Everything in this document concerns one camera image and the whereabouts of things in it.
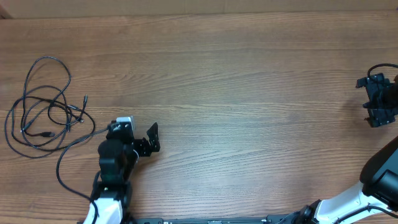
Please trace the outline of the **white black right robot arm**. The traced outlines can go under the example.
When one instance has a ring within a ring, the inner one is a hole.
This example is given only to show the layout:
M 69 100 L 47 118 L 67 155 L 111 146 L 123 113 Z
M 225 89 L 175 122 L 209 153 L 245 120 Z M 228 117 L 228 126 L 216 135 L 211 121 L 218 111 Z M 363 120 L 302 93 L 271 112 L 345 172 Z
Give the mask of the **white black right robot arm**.
M 395 121 L 397 82 L 382 73 L 357 80 L 369 101 L 366 119 L 376 128 Z M 397 218 L 397 138 L 373 155 L 363 167 L 359 182 L 339 195 L 303 207 L 294 223 L 354 223 L 377 213 Z

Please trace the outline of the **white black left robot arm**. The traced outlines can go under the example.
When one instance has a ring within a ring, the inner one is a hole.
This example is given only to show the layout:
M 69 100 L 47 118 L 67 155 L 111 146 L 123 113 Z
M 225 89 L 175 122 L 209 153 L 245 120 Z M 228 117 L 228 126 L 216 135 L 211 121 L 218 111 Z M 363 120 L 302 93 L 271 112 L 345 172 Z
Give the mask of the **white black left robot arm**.
M 98 146 L 100 171 L 90 195 L 87 223 L 136 223 L 129 212 L 132 197 L 131 173 L 138 160 L 160 151 L 159 126 L 154 123 L 147 137 L 136 139 L 132 122 L 117 119 L 108 126 L 106 140 Z

